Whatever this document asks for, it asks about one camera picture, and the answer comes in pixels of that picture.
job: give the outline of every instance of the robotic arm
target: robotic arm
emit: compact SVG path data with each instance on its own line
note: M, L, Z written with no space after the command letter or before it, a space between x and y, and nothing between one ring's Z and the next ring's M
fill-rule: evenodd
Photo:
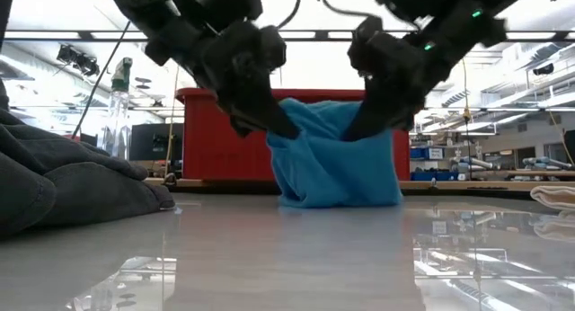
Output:
M149 39L146 54L158 65L173 58L198 85L213 92L242 137L265 129L285 138L299 130L271 94L270 72L286 62L278 28L258 29L261 0L114 0ZM376 0L398 18L416 25L433 20L402 39L385 33L380 18L367 17L353 34L351 65L364 76L366 98L344 140L383 129L411 129L425 96L481 42L506 39L494 16L517 0Z
M344 134L348 141L386 128L412 129L426 95L449 78L475 44L491 47L507 39L505 21L494 16L517 0L376 1L415 26L418 18L433 20L402 39L383 32L376 17L367 17L354 31L348 55L365 77L366 98Z
M270 73L286 62L278 29L252 23L261 0L114 0L149 39L159 66L173 58L213 92L242 137L266 129L297 138L299 129L271 94Z

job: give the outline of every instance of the ceiling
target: ceiling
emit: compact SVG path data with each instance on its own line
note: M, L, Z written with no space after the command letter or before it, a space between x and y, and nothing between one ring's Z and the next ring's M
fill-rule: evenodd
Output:
M257 21L260 26L267 24L278 24L292 10L295 0L262 0L264 15ZM376 13L384 19L384 26L389 30L404 30L409 28L404 22L400 22L389 14L383 7L378 7L373 0L330 0L330 2L340 8L356 9L364 12ZM571 30L575 26L575 0L521 0L511 6L500 17L508 20L508 27L511 30L540 31L540 30ZM290 22L285 30L313 30L313 29L354 29L361 18L341 16L330 12L318 0L302 0L300 10L296 17ZM8 30L90 30L90 31L121 31L127 24L126 18L121 14L112 0L14 0ZM30 69L23 66L24 71L33 71L36 81L18 81L11 83L11 87L21 88L24 84L26 89L36 90L38 94L28 98L19 95L18 99L11 96L13 102L20 102L22 107L34 105L42 97L43 103L58 105L70 103L70 97L77 93L77 88L89 90L90 85L95 81L94 77L82 80L80 75L71 67L62 67L56 61L56 54L61 43L55 41L26 41L17 42L11 46L15 51L21 51L32 58L52 67L49 69ZM71 43L75 48L86 52L97 58L102 67L106 62L112 49L113 43L106 42L77 42ZM276 88L319 88L319 89L361 89L363 82L358 78L357 73L349 66L347 58L347 42L290 42L287 46L287 63L279 71L271 76L272 86ZM501 44L491 49L484 49L481 46L473 49L465 58L465 65L458 65L454 68L450 78L438 85L437 90L428 97L428 107L439 108L442 106L463 107L464 84L467 84L467 93L470 106L472 107L500 107L501 105L517 106L529 102L533 104L533 93L529 90L538 85L555 85L554 79L570 81L571 73L571 52L569 48L563 47L562 52L555 51L551 57L536 58L528 61L525 58L534 56L534 52L542 45L529 45L521 47L514 44ZM171 107L174 103L174 87L182 88L194 86L193 79L185 73L178 74L178 67L170 61L164 67L159 67L143 53L144 45L141 43L126 42L119 47L116 56L111 61L111 69L115 67L124 57L134 60L132 69L132 102L137 106L149 107L155 100L162 101L166 107ZM531 76L526 69L519 65L525 61L532 65L542 65L543 63L558 62L561 70L558 69L551 76ZM63 76L61 81L54 77L54 74L72 76L77 82L73 91L55 92L46 91L48 84L64 84ZM149 89L140 90L135 86L140 84L136 77L144 77L152 82L146 84ZM98 94L105 102L107 92L111 86L111 74L104 75L101 83L102 89ZM565 85L559 85L559 92L568 93ZM514 95L525 92L524 96L516 96L517 99L510 101ZM545 91L538 100L545 99ZM570 102L561 102L557 105L562 107ZM175 103L178 110L174 113L176 117L182 115L181 105ZM72 125L80 111L71 111L66 116L67 124ZM424 111L417 116L419 131L428 131L440 121L453 120L460 116L460 111ZM154 121L155 117L165 118L170 116L170 111L145 111L141 114L144 121ZM496 121L498 117L492 114L479 114L477 119Z

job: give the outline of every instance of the blue bin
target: blue bin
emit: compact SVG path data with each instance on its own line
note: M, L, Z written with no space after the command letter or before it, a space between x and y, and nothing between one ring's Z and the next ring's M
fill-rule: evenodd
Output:
M411 180L412 181L429 181L433 180L436 177L435 172L414 172L411 173Z
M437 176L436 176L436 180L438 182L442 181L457 181L457 176L459 176L459 173L453 173L453 172L437 172Z

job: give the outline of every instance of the plastic bottle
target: plastic bottle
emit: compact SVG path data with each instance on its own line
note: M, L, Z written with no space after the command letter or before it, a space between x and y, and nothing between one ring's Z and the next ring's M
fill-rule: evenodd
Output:
M104 130L102 149L112 157L129 159L131 126L128 124L129 73L132 58L123 58L112 77L108 122Z

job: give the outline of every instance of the white cloth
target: white cloth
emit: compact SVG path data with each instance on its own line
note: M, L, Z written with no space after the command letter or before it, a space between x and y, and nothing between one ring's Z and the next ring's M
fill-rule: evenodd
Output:
M544 239L575 243L575 188L537 186L531 197L546 207L558 209L558 216L545 216L534 224L537 235Z
M575 187L537 186L531 197L549 208L575 212Z
M534 224L537 235L575 244L575 212L562 211L557 217L545 217Z

